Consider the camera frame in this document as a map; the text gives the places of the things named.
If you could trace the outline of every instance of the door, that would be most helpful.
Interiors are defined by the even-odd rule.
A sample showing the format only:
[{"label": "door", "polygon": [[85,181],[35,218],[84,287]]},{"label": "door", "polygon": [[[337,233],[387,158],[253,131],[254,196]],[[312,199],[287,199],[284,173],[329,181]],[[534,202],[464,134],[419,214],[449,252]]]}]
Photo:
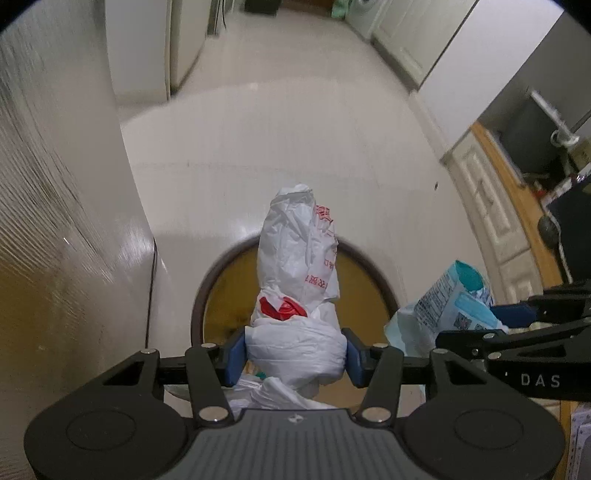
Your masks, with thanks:
[{"label": "door", "polygon": [[375,36],[420,85],[476,0],[399,0]]}]

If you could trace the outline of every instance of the cabinet door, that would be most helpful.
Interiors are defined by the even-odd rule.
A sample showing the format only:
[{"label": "cabinet door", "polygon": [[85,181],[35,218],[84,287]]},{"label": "cabinet door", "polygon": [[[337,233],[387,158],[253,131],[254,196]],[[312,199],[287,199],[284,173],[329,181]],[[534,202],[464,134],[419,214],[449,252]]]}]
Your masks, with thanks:
[{"label": "cabinet door", "polygon": [[375,35],[420,84],[476,0],[400,0],[390,4]]},{"label": "cabinet door", "polygon": [[509,303],[517,303],[532,295],[540,295],[544,290],[538,265],[530,250],[501,265],[501,278]]},{"label": "cabinet door", "polygon": [[453,150],[453,158],[472,193],[499,264],[528,249],[530,246],[517,212],[496,170],[471,132]]}]

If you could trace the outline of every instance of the tiled floor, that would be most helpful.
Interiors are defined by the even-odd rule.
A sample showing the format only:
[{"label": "tiled floor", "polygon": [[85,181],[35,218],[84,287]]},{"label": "tiled floor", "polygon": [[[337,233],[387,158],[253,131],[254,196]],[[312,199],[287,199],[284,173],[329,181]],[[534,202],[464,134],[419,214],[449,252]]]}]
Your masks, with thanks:
[{"label": "tiled floor", "polygon": [[259,231],[281,186],[309,184],[399,304],[423,294],[456,258],[485,271],[406,91],[342,22],[285,10],[276,18],[234,14],[220,38],[207,39],[176,98],[141,110],[120,117],[170,273],[158,278],[168,288],[151,326],[163,355],[190,346],[203,276]]}]

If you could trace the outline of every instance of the drawer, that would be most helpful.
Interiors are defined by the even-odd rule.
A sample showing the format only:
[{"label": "drawer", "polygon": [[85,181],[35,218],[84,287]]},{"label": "drawer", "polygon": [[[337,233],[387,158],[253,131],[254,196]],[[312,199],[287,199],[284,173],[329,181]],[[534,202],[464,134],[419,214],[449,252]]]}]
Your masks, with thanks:
[{"label": "drawer", "polygon": [[529,248],[525,232],[494,167],[471,132],[453,150],[457,164],[483,219],[495,256],[503,264]]},{"label": "drawer", "polygon": [[530,250],[501,265],[500,270],[508,303],[517,303],[543,293],[538,265]]}]

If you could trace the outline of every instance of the reflective metallic surface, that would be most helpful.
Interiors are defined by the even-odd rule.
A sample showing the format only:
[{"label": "reflective metallic surface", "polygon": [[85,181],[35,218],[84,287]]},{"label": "reflective metallic surface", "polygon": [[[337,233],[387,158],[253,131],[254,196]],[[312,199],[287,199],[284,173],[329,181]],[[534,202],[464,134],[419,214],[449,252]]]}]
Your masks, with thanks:
[{"label": "reflective metallic surface", "polygon": [[0,478],[22,479],[32,417],[144,346],[154,245],[102,2],[37,2],[0,62]]}]

